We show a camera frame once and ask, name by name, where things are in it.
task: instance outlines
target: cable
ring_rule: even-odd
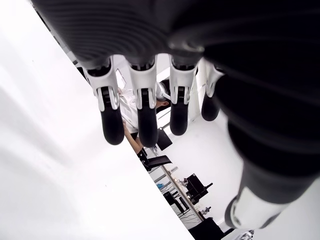
[[[175,206],[174,208],[172,208],[172,210],[177,214],[177,216],[179,217],[180,214],[182,214],[182,212],[178,212],[176,211],[177,207]]]
[[[169,185],[168,185],[168,186],[165,186],[165,187],[164,187],[164,188],[162,188],[162,189],[160,189],[160,191],[161,191],[161,192],[163,192],[163,191],[167,191],[168,187],[169,187]]]
[[[184,224],[197,224],[199,221],[193,221],[193,222],[183,222]]]
[[[175,189],[175,187],[174,186],[171,186],[171,187],[169,187],[169,185],[168,186],[166,186],[165,187],[165,189],[161,189],[160,191],[161,192],[170,192],[170,191],[172,191],[172,189]]]
[[[192,215],[195,216],[194,213],[192,213],[192,214],[190,214],[190,215],[188,215],[188,216],[184,216],[184,217],[181,216],[180,220],[181,220],[181,219],[187,219],[187,218],[189,218],[189,217],[192,216]]]
[[[185,223],[186,221],[193,220],[193,219],[198,219],[198,217],[194,217],[194,218],[191,218],[191,219],[189,219],[189,220],[185,220],[183,223]]]
[[[180,218],[180,220],[181,220],[182,222],[184,222],[184,221],[190,221],[191,219],[193,219],[192,217],[194,217],[194,216],[190,215],[190,216],[187,216],[187,217],[182,217],[182,218]]]
[[[186,215],[188,212],[190,212],[190,209],[188,209],[187,211],[184,211],[183,214],[181,215],[181,217],[182,217],[183,215]]]

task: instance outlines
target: metal pole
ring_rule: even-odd
[[[159,157],[159,154],[157,152],[157,150],[153,147],[150,148],[150,150],[153,152],[153,154],[156,157]],[[164,174],[166,175],[166,177],[169,179],[169,181],[172,183],[172,185],[174,186],[174,188],[177,190],[177,192],[180,194],[180,196],[183,198],[183,200],[185,201],[185,203],[189,206],[189,208],[194,212],[194,214],[199,218],[199,220],[201,222],[204,221],[204,219],[202,218],[202,216],[198,213],[198,211],[196,210],[196,208],[194,207],[194,205],[191,203],[191,201],[189,200],[189,198],[187,197],[187,195],[180,189],[179,184],[172,178],[171,174],[168,172],[168,170],[165,168],[165,166],[160,166],[160,168],[162,169],[162,171],[164,172]]]

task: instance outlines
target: white shirt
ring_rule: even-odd
[[[137,133],[138,111],[134,91],[132,89],[121,89],[121,91],[119,99],[122,119],[125,120],[126,128],[131,134]]]

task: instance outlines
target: person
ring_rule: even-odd
[[[165,89],[165,92],[170,95],[170,84],[169,79],[165,79],[160,82]],[[136,97],[132,89],[118,89],[120,110],[122,116],[122,122],[124,127],[124,135],[129,141],[134,152],[138,154],[142,149],[143,145],[139,139],[139,127],[138,127],[138,111],[136,105]],[[156,113],[159,113],[171,105],[169,99],[157,99],[156,100]]]

